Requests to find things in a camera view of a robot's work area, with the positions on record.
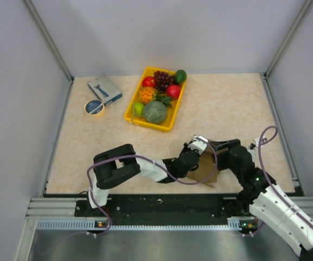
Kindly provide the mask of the brown cardboard paper box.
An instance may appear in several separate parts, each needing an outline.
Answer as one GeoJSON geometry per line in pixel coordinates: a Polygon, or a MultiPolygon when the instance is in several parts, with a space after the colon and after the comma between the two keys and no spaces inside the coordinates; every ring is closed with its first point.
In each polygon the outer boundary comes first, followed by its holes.
{"type": "MultiPolygon", "coordinates": [[[[198,168],[194,171],[190,171],[187,174],[187,178],[199,182],[208,177],[215,167],[215,159],[212,150],[207,146],[206,150],[199,157],[198,168]]],[[[207,179],[204,184],[210,187],[215,187],[218,181],[220,170],[216,169],[214,174],[207,179]]]]}

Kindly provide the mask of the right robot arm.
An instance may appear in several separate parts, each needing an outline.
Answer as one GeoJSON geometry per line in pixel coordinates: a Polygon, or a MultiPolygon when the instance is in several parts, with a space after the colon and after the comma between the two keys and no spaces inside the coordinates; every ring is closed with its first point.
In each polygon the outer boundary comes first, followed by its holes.
{"type": "Polygon", "coordinates": [[[256,167],[252,150],[238,139],[209,144],[216,152],[218,169],[229,169],[243,188],[236,196],[237,211],[260,219],[293,249],[299,260],[313,260],[313,219],[270,175],[256,167]]]}

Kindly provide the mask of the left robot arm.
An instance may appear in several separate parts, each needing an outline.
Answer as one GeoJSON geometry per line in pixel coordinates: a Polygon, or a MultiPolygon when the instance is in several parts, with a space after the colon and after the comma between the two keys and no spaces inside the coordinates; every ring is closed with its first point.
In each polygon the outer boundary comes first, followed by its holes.
{"type": "Polygon", "coordinates": [[[185,178],[188,172],[198,167],[201,154],[207,145],[194,138],[185,143],[177,158],[153,161],[136,154],[131,144],[124,144],[97,154],[93,158],[95,176],[89,182],[87,210],[93,215],[105,211],[108,194],[127,180],[135,177],[147,177],[157,183],[167,184],[185,178]]]}

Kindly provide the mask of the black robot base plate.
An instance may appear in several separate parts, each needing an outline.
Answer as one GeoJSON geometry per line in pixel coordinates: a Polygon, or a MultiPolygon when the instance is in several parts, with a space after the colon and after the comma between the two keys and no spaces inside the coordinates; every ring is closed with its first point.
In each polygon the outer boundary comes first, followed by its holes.
{"type": "Polygon", "coordinates": [[[103,210],[113,225],[226,225],[228,218],[253,220],[233,194],[110,194],[103,210]]]}

